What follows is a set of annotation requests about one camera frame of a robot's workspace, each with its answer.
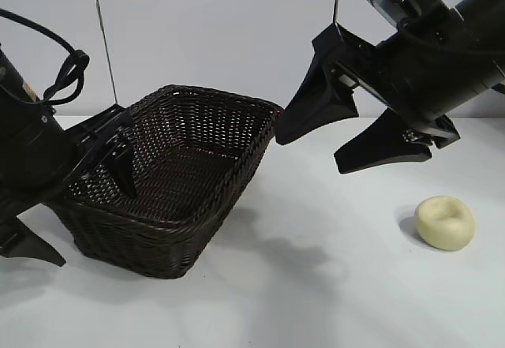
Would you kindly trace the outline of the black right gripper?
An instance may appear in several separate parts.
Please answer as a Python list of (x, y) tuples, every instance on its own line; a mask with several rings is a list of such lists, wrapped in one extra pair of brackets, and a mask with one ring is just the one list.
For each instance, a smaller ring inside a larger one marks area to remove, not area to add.
[(356, 118), (357, 87), (386, 110), (334, 153), (340, 174), (422, 163), (432, 158), (431, 145), (447, 146), (458, 139), (447, 113), (478, 93), (477, 15), (453, 8), (404, 18), (398, 31), (376, 46), (332, 24), (312, 44), (315, 53), (305, 78), (275, 123), (277, 144)]

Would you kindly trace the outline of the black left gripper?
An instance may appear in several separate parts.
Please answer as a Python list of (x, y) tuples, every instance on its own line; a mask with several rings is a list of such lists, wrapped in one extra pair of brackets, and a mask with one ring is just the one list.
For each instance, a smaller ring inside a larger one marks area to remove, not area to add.
[(1, 101), (1, 257), (64, 266), (65, 258), (18, 215), (56, 197), (100, 164), (127, 197), (137, 196), (134, 150), (124, 135), (132, 124), (129, 112), (113, 105), (63, 129), (50, 107)]

